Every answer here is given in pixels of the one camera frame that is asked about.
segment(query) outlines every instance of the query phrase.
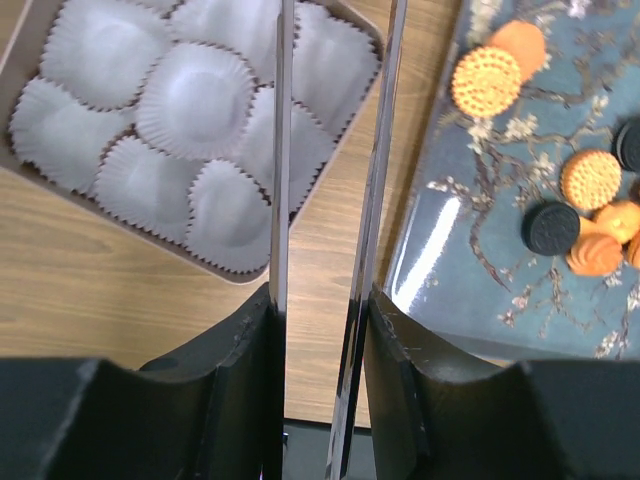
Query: floral pattern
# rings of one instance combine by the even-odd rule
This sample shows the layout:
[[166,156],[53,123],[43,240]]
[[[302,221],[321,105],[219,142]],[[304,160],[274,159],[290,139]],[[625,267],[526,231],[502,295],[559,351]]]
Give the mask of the floral pattern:
[[[395,267],[401,284],[416,264],[412,252],[428,243],[437,205],[457,198],[462,207],[442,255],[408,307],[427,327],[519,347],[524,356],[640,358],[637,270],[625,264],[605,278],[578,277],[563,258],[537,257],[519,238],[524,211],[562,199],[558,179],[566,159],[583,148],[611,148],[620,123],[640,114],[636,3],[464,3],[455,38],[459,56],[513,18],[540,26],[548,55],[516,104],[493,119],[459,112],[443,79],[417,173],[416,182],[424,183],[411,218],[420,221],[407,227],[418,233],[407,232]],[[630,195],[634,181],[625,174],[621,197]]]

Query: metal strip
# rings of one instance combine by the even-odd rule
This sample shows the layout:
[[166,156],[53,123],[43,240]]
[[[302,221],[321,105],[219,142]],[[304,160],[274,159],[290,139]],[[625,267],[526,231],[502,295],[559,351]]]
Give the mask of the metal strip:
[[289,267],[289,156],[294,41],[294,0],[281,0],[278,16],[275,122],[275,162],[271,219],[269,296],[271,325],[269,383],[272,401],[266,419],[263,478],[282,480],[285,356],[287,335],[287,274]]
[[400,47],[406,14],[407,0],[393,0],[382,70],[376,136],[369,161],[367,186],[360,219],[358,249],[354,265],[349,309],[347,311],[325,480],[344,480],[347,477],[349,468],[364,340],[369,315],[368,301],[373,285],[382,201],[391,150],[393,114],[400,65]]

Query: wooden table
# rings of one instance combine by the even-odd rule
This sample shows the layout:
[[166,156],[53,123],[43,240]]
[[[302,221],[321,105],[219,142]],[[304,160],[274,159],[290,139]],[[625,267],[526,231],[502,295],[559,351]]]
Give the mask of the wooden table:
[[[390,0],[352,3],[386,32]],[[1,48],[23,0],[0,4]],[[410,1],[381,272],[456,9],[451,0]],[[290,418],[331,421],[377,90],[291,235]],[[223,319],[259,285],[229,285],[4,172],[0,192],[0,355],[99,355],[139,367]],[[358,424],[368,425],[367,410],[363,393]]]

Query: black disc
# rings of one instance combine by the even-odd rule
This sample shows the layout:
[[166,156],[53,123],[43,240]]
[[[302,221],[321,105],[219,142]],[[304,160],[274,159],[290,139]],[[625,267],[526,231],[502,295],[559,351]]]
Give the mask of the black disc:
[[539,205],[522,223],[522,237],[527,248],[546,257],[567,253],[579,234],[580,216],[561,202]]
[[630,120],[622,127],[616,144],[622,168],[640,172],[640,119]]

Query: wooden surface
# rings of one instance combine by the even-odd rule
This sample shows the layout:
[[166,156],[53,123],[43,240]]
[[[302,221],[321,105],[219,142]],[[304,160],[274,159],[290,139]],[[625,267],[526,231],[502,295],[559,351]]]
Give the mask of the wooden surface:
[[[23,0],[0,0],[0,48]],[[390,0],[352,0],[383,32]],[[411,0],[381,236],[390,255],[457,2]],[[291,235],[290,418],[331,421],[377,89]],[[127,367],[188,341],[260,282],[233,286],[0,172],[0,355],[100,355]],[[366,395],[358,423],[369,423]]]

